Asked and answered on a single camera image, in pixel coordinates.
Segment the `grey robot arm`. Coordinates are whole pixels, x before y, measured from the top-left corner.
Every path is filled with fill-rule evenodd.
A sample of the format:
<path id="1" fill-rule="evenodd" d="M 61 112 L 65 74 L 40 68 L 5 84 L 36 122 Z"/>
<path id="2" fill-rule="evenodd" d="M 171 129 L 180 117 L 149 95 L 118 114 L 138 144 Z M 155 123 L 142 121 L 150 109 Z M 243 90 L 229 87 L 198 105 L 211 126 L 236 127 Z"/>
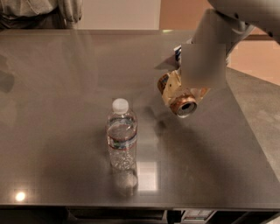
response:
<path id="1" fill-rule="evenodd" d="M 225 83 L 233 49 L 255 28 L 280 43 L 279 0 L 208 0 L 193 36 L 174 49 L 178 68 L 158 81 L 164 104 L 184 111 Z"/>

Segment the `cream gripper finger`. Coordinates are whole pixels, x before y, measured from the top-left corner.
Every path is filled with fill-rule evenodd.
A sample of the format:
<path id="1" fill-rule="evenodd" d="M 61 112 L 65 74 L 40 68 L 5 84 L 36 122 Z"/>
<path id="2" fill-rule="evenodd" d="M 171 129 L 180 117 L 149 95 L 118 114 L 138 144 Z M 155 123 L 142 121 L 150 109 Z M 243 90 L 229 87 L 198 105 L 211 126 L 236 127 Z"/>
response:
<path id="1" fill-rule="evenodd" d="M 199 88 L 198 92 L 197 92 L 197 96 L 196 96 L 197 103 L 200 103 L 209 91 L 210 91 L 210 88 L 205 88 L 205 87 Z"/>
<path id="2" fill-rule="evenodd" d="M 178 70 L 161 77 L 161 95 L 165 106 L 187 104 L 187 92 L 182 88 L 181 75 Z"/>

